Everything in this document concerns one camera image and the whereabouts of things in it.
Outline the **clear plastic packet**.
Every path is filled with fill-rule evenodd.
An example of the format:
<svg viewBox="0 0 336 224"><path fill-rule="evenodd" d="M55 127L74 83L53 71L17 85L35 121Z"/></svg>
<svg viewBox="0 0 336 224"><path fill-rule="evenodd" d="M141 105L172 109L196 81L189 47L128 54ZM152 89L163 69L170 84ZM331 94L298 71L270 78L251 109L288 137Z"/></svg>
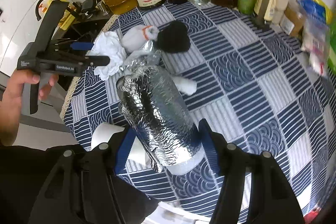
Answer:
<svg viewBox="0 0 336 224"><path fill-rule="evenodd" d="M309 54L311 70L322 77L327 77L328 31L326 24L311 17L303 25L301 50Z"/></svg>

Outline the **black kitchen sink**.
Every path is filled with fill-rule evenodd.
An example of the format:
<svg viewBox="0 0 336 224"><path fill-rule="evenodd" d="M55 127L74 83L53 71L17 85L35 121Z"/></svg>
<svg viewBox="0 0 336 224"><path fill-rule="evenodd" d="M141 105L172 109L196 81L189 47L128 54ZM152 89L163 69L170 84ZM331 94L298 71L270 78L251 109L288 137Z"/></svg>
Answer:
<svg viewBox="0 0 336 224"><path fill-rule="evenodd" d="M109 15L103 16L100 13L92 15L89 19L82 22L74 20L71 26L63 31L60 28L53 35L52 40L55 39L71 39L77 42L90 42L93 43L100 31L110 19ZM71 47L66 49L68 53L76 56L83 57L87 51L74 50ZM68 90L72 78L68 76L59 76L58 84L64 89Z"/></svg>

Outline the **blue yellow packet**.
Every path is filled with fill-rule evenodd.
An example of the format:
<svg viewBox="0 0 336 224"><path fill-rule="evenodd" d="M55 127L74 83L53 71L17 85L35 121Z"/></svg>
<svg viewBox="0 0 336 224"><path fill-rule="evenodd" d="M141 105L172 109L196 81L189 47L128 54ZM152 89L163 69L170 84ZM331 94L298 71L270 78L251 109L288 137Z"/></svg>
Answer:
<svg viewBox="0 0 336 224"><path fill-rule="evenodd" d="M333 12L323 0L297 0L297 2L308 16L326 25L331 23Z"/></svg>

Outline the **white tissue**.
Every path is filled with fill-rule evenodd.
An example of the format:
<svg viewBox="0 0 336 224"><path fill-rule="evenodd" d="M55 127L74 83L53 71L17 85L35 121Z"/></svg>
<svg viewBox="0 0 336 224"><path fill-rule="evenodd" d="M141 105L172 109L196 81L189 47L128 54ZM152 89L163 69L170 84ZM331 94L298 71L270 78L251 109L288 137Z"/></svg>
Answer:
<svg viewBox="0 0 336 224"><path fill-rule="evenodd" d="M108 65L95 66L94 74L106 81L115 75L126 59L126 51L120 43L115 31L102 32L94 41L93 47L87 52L87 56L108 56Z"/></svg>

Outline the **blue white patterned tablecloth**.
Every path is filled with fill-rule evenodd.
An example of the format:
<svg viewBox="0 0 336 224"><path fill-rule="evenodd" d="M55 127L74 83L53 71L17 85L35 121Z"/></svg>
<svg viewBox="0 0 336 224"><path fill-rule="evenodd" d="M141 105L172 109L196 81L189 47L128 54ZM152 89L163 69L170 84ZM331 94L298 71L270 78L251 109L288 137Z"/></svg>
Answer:
<svg viewBox="0 0 336 224"><path fill-rule="evenodd" d="M335 75L326 79L311 71L296 38L264 31L249 16L212 4L135 8L115 19L109 31L121 37L139 24L161 30L173 20L186 25L191 47L186 53L163 53L161 64L197 82L195 94L183 95L195 124L205 118L243 151L269 151L303 215L322 207L335 189ZM102 81L88 68L75 80L62 120L86 150L99 124L127 125L118 112L119 77ZM224 180L210 171L206 156L182 175L167 169L157 173L128 159L120 175L149 197L208 219Z"/></svg>

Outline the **white paper cup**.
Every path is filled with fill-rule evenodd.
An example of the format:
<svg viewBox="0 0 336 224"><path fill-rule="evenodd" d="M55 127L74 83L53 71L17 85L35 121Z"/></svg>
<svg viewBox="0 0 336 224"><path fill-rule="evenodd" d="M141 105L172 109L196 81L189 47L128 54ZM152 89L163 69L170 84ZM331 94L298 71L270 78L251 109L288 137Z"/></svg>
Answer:
<svg viewBox="0 0 336 224"><path fill-rule="evenodd" d="M98 147L102 143L107 143L113 150L115 164L116 152L120 146L125 133L127 133L129 126L117 126L109 123L101 123L94 131L91 139L91 150ZM150 157L147 155L142 143L135 137L130 154L126 161L125 169L129 172L145 170L151 167Z"/></svg>

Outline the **silver foil roll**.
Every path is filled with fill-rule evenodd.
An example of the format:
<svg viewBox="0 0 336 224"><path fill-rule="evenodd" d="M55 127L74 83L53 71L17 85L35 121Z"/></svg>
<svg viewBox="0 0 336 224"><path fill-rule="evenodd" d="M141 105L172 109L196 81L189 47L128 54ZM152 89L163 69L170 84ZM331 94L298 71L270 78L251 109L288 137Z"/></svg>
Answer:
<svg viewBox="0 0 336 224"><path fill-rule="evenodd" d="M135 129L152 168L183 175L204 157L201 134L169 73L141 66L116 84L119 111Z"/></svg>

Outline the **green snack bag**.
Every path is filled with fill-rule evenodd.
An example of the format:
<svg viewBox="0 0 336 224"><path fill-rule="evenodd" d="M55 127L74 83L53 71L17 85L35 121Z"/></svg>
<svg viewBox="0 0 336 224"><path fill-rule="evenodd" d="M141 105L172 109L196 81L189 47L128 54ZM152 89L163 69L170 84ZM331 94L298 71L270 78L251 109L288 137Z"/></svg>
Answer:
<svg viewBox="0 0 336 224"><path fill-rule="evenodd" d="M328 57L328 66L331 72L336 74L336 27L335 22L330 25L329 32L329 57Z"/></svg>

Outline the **small brown jar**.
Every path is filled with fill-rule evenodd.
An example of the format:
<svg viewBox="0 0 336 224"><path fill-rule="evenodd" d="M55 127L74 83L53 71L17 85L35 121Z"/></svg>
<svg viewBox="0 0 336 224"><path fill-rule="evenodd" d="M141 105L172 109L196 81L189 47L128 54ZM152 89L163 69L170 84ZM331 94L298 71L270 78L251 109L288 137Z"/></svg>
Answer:
<svg viewBox="0 0 336 224"><path fill-rule="evenodd" d="M287 35L296 37L303 28L305 19L299 5L296 2L289 2L280 20L280 27Z"/></svg>

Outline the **black sink faucet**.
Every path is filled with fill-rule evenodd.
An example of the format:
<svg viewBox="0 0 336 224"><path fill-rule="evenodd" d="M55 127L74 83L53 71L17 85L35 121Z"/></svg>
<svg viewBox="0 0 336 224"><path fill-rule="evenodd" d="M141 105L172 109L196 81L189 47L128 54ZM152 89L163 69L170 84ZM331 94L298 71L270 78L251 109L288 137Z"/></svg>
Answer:
<svg viewBox="0 0 336 224"><path fill-rule="evenodd" d="M35 7L35 16L36 16L37 21L40 21L42 19L42 15L44 15L47 12L52 1L56 1L56 0L38 0L36 7Z"/></svg>

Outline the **white sock orange band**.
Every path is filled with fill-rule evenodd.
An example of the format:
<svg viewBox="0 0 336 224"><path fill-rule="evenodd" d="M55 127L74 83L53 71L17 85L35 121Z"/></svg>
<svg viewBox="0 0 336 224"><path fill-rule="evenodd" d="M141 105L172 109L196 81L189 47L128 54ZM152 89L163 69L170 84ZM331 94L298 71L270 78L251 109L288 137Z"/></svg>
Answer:
<svg viewBox="0 0 336 224"><path fill-rule="evenodd" d="M159 29L156 26L137 25L129 29L121 39L127 53L139 50L148 40L157 40Z"/></svg>
<svg viewBox="0 0 336 224"><path fill-rule="evenodd" d="M172 79L180 93L191 96L197 91L197 82L194 80L180 76L174 76Z"/></svg>

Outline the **yellow dish soap bottle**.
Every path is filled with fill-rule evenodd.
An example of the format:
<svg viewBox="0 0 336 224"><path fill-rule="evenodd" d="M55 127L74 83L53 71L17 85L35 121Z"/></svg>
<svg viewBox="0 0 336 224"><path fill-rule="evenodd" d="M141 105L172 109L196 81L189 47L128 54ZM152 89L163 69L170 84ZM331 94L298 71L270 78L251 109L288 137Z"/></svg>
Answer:
<svg viewBox="0 0 336 224"><path fill-rule="evenodd" d="M68 10L66 10L64 11L63 17L60 19L58 26L63 31L66 31L74 21L75 17L71 15L71 13Z"/></svg>

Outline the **steel soap dispenser pump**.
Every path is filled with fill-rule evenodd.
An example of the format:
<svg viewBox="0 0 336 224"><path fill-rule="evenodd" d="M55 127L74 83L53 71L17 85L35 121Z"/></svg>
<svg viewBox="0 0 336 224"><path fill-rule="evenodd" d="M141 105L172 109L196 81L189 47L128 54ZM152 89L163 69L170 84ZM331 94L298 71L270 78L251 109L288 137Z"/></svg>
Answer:
<svg viewBox="0 0 336 224"><path fill-rule="evenodd" d="M109 14L109 9L104 3L104 1L100 1L97 3L96 7L102 12L103 16L106 16Z"/></svg>

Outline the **silver foil bag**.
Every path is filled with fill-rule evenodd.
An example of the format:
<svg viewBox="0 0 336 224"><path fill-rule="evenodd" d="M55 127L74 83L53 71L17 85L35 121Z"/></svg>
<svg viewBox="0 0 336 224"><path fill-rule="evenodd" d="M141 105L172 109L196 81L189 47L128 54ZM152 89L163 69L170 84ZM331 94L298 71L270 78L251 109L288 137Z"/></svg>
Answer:
<svg viewBox="0 0 336 224"><path fill-rule="evenodd" d="M153 40L148 40L139 50L132 52L120 66L123 75L132 74L138 67L158 65L161 59L161 50L155 47Z"/></svg>

